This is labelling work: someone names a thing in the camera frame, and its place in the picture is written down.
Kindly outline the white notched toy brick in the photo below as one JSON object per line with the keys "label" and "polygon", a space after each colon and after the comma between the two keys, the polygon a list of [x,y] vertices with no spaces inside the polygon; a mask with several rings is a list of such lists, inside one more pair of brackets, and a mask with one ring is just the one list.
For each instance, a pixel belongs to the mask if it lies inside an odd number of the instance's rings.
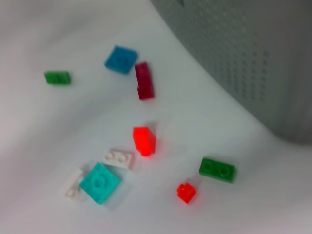
{"label": "white notched toy brick", "polygon": [[75,198],[80,192],[79,184],[84,179],[84,171],[81,168],[77,168],[74,174],[70,177],[66,183],[65,196],[68,198]]}

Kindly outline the small red round brick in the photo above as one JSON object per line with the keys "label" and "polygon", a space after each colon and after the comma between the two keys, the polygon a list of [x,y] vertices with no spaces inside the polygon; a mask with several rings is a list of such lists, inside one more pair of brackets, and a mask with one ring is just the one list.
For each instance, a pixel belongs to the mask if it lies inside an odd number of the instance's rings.
{"label": "small red round brick", "polygon": [[189,183],[180,184],[177,188],[177,196],[188,204],[191,199],[195,196],[196,189]]}

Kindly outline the grey-green perforated storage bin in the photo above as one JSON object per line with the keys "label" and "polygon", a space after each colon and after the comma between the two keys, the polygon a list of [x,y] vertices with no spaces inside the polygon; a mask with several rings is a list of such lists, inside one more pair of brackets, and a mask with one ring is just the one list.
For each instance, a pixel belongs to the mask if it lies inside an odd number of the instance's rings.
{"label": "grey-green perforated storage bin", "polygon": [[312,0],[151,0],[177,39],[275,135],[312,145]]}

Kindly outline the dark red toy brick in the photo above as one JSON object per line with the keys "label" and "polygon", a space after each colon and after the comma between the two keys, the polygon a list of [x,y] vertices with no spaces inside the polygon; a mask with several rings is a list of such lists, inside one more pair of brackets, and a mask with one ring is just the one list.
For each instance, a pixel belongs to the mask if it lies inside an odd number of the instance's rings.
{"label": "dark red toy brick", "polygon": [[141,101],[154,98],[154,89],[148,63],[142,62],[135,65],[137,78],[137,92]]}

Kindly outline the teal square toy brick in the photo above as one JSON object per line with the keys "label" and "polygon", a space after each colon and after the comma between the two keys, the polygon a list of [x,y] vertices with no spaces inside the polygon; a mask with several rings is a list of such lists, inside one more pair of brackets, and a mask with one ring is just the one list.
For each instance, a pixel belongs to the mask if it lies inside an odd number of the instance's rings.
{"label": "teal square toy brick", "polygon": [[120,179],[102,163],[97,162],[79,187],[97,204],[103,204],[119,186]]}

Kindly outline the green rectangular toy brick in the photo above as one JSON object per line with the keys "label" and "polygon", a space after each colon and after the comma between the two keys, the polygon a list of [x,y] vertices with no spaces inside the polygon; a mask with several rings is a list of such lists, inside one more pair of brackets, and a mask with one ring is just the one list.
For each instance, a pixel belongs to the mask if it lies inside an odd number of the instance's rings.
{"label": "green rectangular toy brick", "polygon": [[233,183],[236,173],[234,165],[217,161],[211,158],[203,158],[199,167],[199,174],[227,183]]}
{"label": "green rectangular toy brick", "polygon": [[71,76],[68,71],[47,71],[44,73],[46,82],[52,85],[69,85]]}

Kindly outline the blue square toy brick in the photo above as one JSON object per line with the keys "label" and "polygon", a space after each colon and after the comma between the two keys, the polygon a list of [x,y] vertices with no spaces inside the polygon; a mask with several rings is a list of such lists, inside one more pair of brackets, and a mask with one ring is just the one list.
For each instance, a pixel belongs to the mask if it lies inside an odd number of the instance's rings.
{"label": "blue square toy brick", "polygon": [[104,66],[107,69],[126,75],[130,72],[137,57],[138,53],[136,51],[121,46],[115,46],[105,61]]}

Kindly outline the white studded toy brick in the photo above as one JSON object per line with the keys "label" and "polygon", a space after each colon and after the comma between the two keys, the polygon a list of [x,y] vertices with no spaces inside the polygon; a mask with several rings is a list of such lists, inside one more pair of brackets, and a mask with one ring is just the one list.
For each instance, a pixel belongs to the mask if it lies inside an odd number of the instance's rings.
{"label": "white studded toy brick", "polygon": [[111,149],[102,158],[102,163],[123,169],[130,169],[133,163],[134,154],[129,151]]}

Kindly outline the orange-red sloped toy brick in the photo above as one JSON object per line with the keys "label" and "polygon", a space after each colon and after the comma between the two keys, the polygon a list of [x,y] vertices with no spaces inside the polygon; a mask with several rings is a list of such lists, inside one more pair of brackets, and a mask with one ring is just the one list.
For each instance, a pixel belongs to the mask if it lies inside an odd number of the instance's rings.
{"label": "orange-red sloped toy brick", "polygon": [[156,136],[149,127],[134,127],[133,140],[136,149],[142,156],[147,157],[155,153]]}

